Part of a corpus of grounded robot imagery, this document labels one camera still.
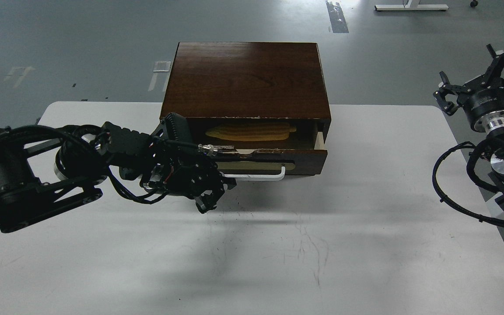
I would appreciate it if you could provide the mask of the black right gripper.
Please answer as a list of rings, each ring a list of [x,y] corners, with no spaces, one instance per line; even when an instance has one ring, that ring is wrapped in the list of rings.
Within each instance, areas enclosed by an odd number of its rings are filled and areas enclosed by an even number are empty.
[[[467,82],[463,86],[451,84],[444,71],[439,72],[441,83],[433,93],[440,110],[446,116],[453,116],[459,108],[465,112],[471,130],[484,133],[485,123],[482,116],[496,114],[504,116],[504,52],[497,53],[491,44],[486,48],[492,62],[486,70],[486,84],[481,78]],[[456,96],[456,101],[447,100],[448,95]]]

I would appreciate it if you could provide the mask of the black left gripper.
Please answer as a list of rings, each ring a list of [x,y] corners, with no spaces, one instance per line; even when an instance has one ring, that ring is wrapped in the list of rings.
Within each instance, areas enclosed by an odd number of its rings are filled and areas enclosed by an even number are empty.
[[[226,177],[193,142],[185,117],[169,113],[160,121],[143,146],[140,186],[152,195],[184,196],[194,199],[201,214],[217,207],[236,179]]]

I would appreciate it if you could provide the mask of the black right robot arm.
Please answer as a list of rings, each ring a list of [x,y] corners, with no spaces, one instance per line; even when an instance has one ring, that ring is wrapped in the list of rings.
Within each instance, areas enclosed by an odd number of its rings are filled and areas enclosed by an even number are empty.
[[[484,74],[464,84],[452,84],[446,73],[439,73],[441,84],[433,96],[440,110],[447,116],[453,116],[458,109],[464,110],[471,130],[486,137],[476,145],[466,141],[444,152],[434,164],[432,185],[440,201],[452,209],[481,223],[504,228],[504,220],[474,213],[450,199],[437,180],[438,169],[450,154],[469,149],[466,164],[469,179],[477,187],[498,193],[495,202],[504,213],[504,52],[496,52],[491,44],[486,48],[492,62]]]

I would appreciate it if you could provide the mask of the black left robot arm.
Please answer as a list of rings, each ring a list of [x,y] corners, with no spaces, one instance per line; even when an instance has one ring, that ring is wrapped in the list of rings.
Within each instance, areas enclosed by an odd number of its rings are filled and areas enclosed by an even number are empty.
[[[196,202],[202,214],[236,186],[193,142],[183,116],[170,113],[151,134],[111,122],[60,128],[0,128],[0,231],[11,233],[102,197],[110,179],[127,200],[153,205],[166,196]]]

